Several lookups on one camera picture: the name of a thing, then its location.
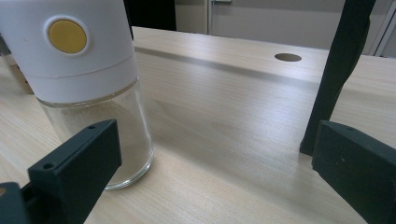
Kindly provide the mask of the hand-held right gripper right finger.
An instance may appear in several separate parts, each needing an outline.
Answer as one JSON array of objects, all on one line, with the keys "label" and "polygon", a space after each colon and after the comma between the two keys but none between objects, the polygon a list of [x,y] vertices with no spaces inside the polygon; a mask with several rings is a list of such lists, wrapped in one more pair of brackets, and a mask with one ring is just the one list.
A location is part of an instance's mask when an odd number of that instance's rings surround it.
[{"label": "hand-held right gripper right finger", "polygon": [[396,224],[396,149],[322,121],[312,166],[368,224]]}]

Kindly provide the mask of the black low shelf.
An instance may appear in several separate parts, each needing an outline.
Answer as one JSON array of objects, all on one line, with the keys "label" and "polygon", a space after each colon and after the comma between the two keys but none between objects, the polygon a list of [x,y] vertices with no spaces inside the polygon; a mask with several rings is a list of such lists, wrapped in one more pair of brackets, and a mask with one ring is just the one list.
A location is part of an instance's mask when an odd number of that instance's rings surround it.
[{"label": "black low shelf", "polygon": [[344,84],[354,71],[370,29],[376,0],[346,0],[324,67],[300,152],[312,156],[319,123],[329,120]]}]

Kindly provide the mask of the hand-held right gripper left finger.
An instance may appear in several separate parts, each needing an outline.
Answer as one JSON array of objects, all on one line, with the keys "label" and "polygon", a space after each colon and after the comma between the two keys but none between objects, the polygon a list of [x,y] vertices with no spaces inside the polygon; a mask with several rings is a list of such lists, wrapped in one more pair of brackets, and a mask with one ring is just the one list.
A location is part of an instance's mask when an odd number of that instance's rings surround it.
[{"label": "hand-held right gripper left finger", "polygon": [[83,224],[121,165],[114,119],[92,124],[28,169],[34,224]]}]

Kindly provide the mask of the black curtain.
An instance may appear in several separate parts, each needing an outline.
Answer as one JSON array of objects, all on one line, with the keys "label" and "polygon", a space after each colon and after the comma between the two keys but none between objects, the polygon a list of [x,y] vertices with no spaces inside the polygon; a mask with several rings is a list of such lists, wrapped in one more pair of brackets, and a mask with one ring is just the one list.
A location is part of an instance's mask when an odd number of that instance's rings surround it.
[{"label": "black curtain", "polygon": [[130,26],[175,31],[175,0],[123,0]]}]

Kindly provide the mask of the white cup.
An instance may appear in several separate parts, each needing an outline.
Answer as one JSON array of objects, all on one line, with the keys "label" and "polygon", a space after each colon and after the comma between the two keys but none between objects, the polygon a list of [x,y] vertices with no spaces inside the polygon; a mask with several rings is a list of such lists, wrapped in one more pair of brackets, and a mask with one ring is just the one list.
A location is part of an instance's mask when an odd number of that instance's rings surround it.
[{"label": "white cup", "polygon": [[119,125],[124,188],[153,147],[124,0],[0,0],[0,35],[61,140],[104,119]]}]

